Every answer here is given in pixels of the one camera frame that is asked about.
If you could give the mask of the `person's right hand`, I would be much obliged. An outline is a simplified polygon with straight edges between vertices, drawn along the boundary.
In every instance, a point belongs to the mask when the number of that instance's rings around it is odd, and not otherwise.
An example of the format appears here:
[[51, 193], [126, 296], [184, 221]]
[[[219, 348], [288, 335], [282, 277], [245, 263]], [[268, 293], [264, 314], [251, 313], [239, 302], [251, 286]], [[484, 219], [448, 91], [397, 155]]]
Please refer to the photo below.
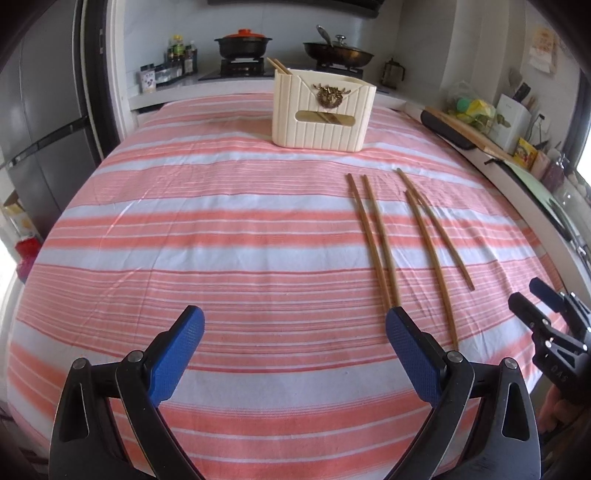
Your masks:
[[552, 385], [537, 416], [538, 432], [554, 432], [560, 425], [580, 430], [590, 415], [589, 405], [573, 404], [565, 399], [561, 391]]

